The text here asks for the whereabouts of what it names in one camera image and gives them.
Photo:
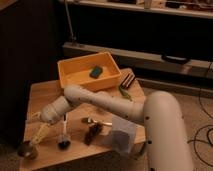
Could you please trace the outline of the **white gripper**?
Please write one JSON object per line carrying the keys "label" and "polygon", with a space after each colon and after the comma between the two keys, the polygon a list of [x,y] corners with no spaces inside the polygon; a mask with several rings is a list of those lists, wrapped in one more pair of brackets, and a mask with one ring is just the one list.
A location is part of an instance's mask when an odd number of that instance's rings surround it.
{"label": "white gripper", "polygon": [[32,145],[39,144],[49,133],[50,124],[58,122],[67,112],[71,110],[71,103],[64,97],[60,96],[52,103],[46,105],[40,112],[35,112],[30,117],[30,121],[36,122],[41,120],[46,122],[42,124],[31,140]]}

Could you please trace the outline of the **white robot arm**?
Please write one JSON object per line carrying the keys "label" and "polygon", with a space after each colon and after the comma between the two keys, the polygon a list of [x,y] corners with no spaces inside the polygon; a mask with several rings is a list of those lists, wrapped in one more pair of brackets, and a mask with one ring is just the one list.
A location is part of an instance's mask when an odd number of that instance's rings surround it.
{"label": "white robot arm", "polygon": [[53,125],[81,103],[100,107],[145,127],[151,171],[193,171],[182,111],[177,99],[165,91],[150,94],[143,103],[94,93],[71,85],[62,96],[37,113],[38,120]]}

